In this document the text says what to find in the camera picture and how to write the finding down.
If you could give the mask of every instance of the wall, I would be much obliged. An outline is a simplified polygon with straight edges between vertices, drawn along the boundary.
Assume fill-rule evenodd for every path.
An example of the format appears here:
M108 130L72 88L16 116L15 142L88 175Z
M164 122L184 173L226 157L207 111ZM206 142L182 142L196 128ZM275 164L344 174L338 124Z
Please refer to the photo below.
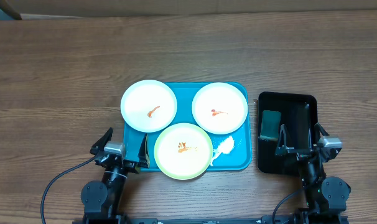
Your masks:
M20 14L10 6L7 0L0 0L0 10L13 19L21 19Z
M7 2L21 14L78 17L377 9L377 0L7 0Z

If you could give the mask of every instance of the blue tray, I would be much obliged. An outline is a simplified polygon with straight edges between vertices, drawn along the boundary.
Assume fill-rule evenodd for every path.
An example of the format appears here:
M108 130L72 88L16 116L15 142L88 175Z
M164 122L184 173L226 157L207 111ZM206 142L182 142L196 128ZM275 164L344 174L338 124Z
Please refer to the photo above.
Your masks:
M177 100L177 112L171 125L178 123L197 123L194 120L191 105L195 94L199 89L209 83L165 83L169 86L176 95ZM245 87L239 83L229 83L235 86L241 91L246 101L248 101L248 93ZM161 131L148 134L147 146L149 150L150 166L148 169L142 169L143 171L160 171L156 160L154 159L154 145ZM252 159L252 145L251 145L251 130L249 124L249 113L246 117L244 124L235 132L230 134L212 134L208 133L213 144L213 148L216 149L221 142L223 142L229 136L233 136L235 141L234 149L230 154L221 154L217 159L213 161L213 166L209 166L207 170L219 171L219 170L243 170ZM125 123L123 141L126 146L126 158L132 161L137 161L137 154L144 137L144 133L136 131Z

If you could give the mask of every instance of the paper plate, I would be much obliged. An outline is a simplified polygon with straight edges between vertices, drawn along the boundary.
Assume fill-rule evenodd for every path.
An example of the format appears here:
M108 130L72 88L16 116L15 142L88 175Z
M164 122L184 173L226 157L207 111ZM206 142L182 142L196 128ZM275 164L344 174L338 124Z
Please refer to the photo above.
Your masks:
M131 85L122 96L121 114L130 127L152 133L172 122L177 111L174 92L155 80L143 80Z
M213 147L209 135L194 124L180 123L157 138L154 157L159 169L171 178L188 180L209 166Z
M194 96L192 113L204 130L213 134L228 134L243 125L248 115L248 103L234 86L211 83Z

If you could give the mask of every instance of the food residue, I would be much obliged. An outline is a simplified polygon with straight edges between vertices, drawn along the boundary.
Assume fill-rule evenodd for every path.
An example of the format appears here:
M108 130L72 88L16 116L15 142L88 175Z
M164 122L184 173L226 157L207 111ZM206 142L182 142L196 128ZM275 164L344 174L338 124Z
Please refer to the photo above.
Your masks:
M225 112L212 110L212 116L216 116L216 115L218 115L220 113L228 114L228 113L225 113Z
M213 161L217 159L220 154L229 154L231 150L234 149L234 139L232 136L226 138L223 142L221 142L217 149L214 149L213 152L215 155L211 159L211 166L213 166Z
M178 148L179 148L179 150L178 150L179 153L182 153L182 152L187 151L189 149L195 149L196 151L198 149L197 147L186 147L186 142L180 142Z
M160 106L156 106L153 110L151 110L148 114L147 114L147 116L149 117L149 118L151 118L151 115L153 114L153 112L156 110L156 109L158 109Z

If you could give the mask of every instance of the green sponge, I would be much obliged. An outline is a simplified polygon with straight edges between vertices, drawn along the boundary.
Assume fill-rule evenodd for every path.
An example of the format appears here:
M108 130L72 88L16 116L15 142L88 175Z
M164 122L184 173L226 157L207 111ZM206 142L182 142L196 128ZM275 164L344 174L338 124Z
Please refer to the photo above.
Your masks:
M281 113L278 111L263 111L260 139L278 141Z

